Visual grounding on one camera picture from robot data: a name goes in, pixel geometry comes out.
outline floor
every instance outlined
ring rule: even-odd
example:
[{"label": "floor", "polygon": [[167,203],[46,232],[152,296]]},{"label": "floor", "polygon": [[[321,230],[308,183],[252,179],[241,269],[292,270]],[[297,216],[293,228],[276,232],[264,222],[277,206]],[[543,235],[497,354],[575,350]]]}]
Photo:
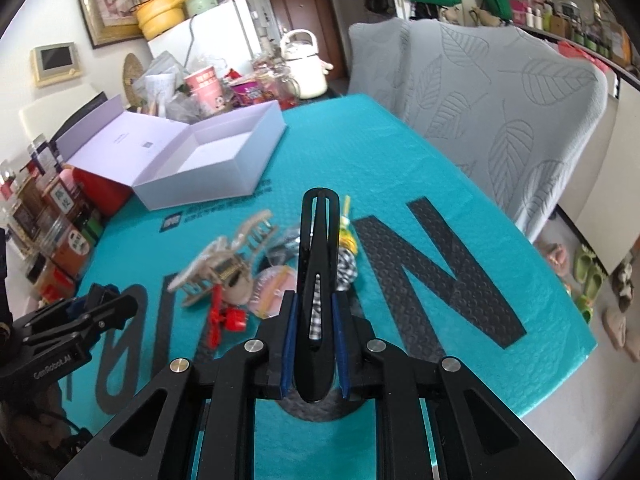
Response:
[{"label": "floor", "polygon": [[[560,217],[547,223],[540,239],[565,244],[571,255],[579,244]],[[567,281],[574,291],[581,290],[572,276]],[[640,258],[634,264],[632,281],[640,285]],[[615,305],[617,300],[607,281],[591,321],[597,348],[564,384],[524,417],[576,480],[598,480],[640,417],[640,364],[613,348],[602,325],[602,313]],[[640,295],[626,317],[629,330],[640,330]]]}]

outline white kettle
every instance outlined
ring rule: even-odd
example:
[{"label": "white kettle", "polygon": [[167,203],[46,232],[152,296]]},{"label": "white kettle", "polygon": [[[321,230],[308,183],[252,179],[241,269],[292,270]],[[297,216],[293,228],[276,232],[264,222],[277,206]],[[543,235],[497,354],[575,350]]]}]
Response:
[{"label": "white kettle", "polygon": [[[301,41],[291,42],[295,34],[308,34],[312,44]],[[280,41],[282,59],[291,70],[291,77],[300,86],[300,99],[312,99],[321,96],[327,90],[326,77],[334,66],[318,57],[318,38],[309,30],[297,28],[288,32]]]}]

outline paper cup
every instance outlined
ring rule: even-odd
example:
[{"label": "paper cup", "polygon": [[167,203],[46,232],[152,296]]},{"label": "paper cup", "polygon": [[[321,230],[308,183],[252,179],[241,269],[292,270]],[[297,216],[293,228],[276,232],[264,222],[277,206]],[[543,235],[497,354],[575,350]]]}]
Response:
[{"label": "paper cup", "polygon": [[196,97],[205,114],[213,115],[224,110],[225,97],[222,85],[212,66],[194,72],[184,78],[184,82],[191,89],[191,93]]}]

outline table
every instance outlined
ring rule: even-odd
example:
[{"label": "table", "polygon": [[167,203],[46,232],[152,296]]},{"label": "table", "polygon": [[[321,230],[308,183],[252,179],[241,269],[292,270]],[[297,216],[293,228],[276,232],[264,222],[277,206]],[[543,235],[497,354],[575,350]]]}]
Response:
[{"label": "table", "polygon": [[[146,294],[134,290],[142,306],[136,318],[123,333],[107,334],[94,360],[62,381],[68,418],[97,431],[172,358],[214,357],[200,342],[206,302],[182,309],[181,292],[174,297],[166,285],[260,209],[270,208],[281,227],[299,224],[312,187],[352,198],[360,241],[354,286],[379,338],[423,358],[461,358],[519,416],[586,359],[594,339],[535,248],[401,121],[362,95],[289,110],[285,120],[253,196],[156,212],[132,200],[113,218],[83,289],[140,283]],[[245,334],[226,334],[216,354],[251,336],[257,323],[251,318]],[[258,401],[255,477],[375,478],[372,402],[356,411],[337,404],[302,412],[289,405],[292,416]]]}]

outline pink slipper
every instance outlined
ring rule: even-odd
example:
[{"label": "pink slipper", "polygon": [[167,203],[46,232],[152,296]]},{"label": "pink slipper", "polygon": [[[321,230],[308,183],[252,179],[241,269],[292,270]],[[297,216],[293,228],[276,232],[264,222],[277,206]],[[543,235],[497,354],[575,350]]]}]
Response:
[{"label": "pink slipper", "polygon": [[625,342],[625,352],[635,363],[640,362],[640,334],[637,332],[627,332]]},{"label": "pink slipper", "polygon": [[613,348],[620,350],[626,349],[628,343],[626,334],[626,317],[615,307],[609,307],[602,316],[602,324],[606,330]]},{"label": "pink slipper", "polygon": [[544,251],[545,260],[554,270],[554,272],[562,277],[569,272],[569,253],[562,244],[551,244]]}]

